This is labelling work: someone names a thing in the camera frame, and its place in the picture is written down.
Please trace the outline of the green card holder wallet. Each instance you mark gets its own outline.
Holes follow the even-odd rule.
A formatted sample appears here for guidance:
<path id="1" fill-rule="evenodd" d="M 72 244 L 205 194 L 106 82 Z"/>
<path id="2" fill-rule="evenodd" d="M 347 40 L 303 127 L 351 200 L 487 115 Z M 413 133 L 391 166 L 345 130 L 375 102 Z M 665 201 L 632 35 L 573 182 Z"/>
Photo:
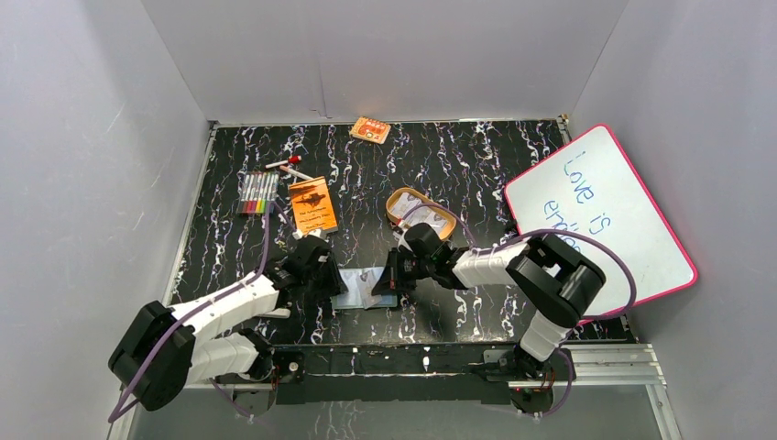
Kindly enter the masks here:
<path id="1" fill-rule="evenodd" d="M 393 308 L 398 305 L 394 293 L 373 295 L 384 269 L 382 267 L 340 269 L 340 275 L 345 283 L 345 291 L 332 297 L 331 303 L 335 310 Z"/>

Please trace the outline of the tan oval tray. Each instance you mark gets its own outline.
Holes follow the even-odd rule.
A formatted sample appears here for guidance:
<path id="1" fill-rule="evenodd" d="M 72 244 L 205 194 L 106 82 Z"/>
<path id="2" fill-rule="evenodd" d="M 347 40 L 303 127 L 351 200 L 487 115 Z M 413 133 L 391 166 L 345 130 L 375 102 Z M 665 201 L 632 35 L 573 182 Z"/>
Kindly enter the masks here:
<path id="1" fill-rule="evenodd" d="M 417 190 L 414 190 L 414 189 L 412 189 L 410 187 L 402 187 L 402 188 L 397 189 L 393 194 L 390 195 L 390 197 L 386 201 L 386 214 L 387 214 L 387 218 L 394 226 L 397 226 L 399 228 L 411 227 L 412 226 L 412 225 L 407 225 L 403 220 L 398 219 L 395 215 L 393 215 L 389 211 L 391 206 L 400 198 L 400 196 L 403 193 L 409 193 L 409 194 L 411 194 L 411 195 L 413 195 L 415 197 L 418 197 L 419 199 L 424 201 L 424 204 L 420 204 L 418 206 L 415 206 L 415 207 L 411 208 L 408 211 L 409 214 L 412 213 L 413 211 L 415 211 L 418 208 L 430 207 L 433 210 L 438 211 L 440 214 L 442 214 L 447 219 L 447 221 L 448 221 L 448 225 L 440 232 L 437 232 L 437 231 L 435 231 L 432 228 L 437 233 L 437 235 L 440 237 L 440 239 L 448 239 L 453 234 L 453 232 L 455 230 L 455 227 L 457 225 L 457 221 L 455 220 L 455 218 L 451 214 L 445 212 L 442 208 L 440 208 L 438 203 L 434 202 L 432 199 L 430 199 L 429 197 L 427 197 L 423 193 L 421 193 L 421 192 L 419 192 Z"/>

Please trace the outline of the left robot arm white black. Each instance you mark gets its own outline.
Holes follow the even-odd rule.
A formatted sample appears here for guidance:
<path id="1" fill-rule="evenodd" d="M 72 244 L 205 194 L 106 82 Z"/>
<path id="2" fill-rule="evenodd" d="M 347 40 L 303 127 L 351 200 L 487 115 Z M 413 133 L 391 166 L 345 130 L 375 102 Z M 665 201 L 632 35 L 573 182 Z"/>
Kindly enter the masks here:
<path id="1" fill-rule="evenodd" d="M 125 387 L 119 402 L 135 398 L 156 411 L 193 383 L 229 374 L 265 380 L 274 369 L 272 345 L 235 326 L 252 318 L 287 319 L 295 302 L 319 303 L 344 286 L 330 244 L 306 235 L 286 256 L 219 291 L 171 306 L 144 305 L 108 360 Z"/>

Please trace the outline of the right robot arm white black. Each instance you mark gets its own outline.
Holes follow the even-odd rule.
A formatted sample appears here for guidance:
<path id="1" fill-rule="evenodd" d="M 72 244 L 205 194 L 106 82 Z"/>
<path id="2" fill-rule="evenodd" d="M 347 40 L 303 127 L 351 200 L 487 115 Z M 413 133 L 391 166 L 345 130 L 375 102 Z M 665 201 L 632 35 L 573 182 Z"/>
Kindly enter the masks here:
<path id="1" fill-rule="evenodd" d="M 535 307 L 516 348 L 518 372 L 540 379 L 553 365 L 553 352 L 582 320 L 606 282 L 601 268 L 551 233 L 491 249 L 452 247 L 428 224 L 407 229 L 387 256 L 375 295 L 411 291 L 431 279 L 450 290 L 483 285 L 514 286 Z"/>

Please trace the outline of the white VIP card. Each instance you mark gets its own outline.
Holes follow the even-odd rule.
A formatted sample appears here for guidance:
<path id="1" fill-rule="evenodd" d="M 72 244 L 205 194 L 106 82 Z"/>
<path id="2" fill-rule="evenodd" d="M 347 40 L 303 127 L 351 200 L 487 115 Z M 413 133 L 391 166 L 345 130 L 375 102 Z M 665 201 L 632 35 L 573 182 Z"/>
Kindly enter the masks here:
<path id="1" fill-rule="evenodd" d="M 347 286 L 347 292 L 341 294 L 341 297 L 351 300 L 360 298 L 359 288 L 357 286 L 357 276 L 363 273 L 365 269 L 341 269 L 341 275 Z"/>

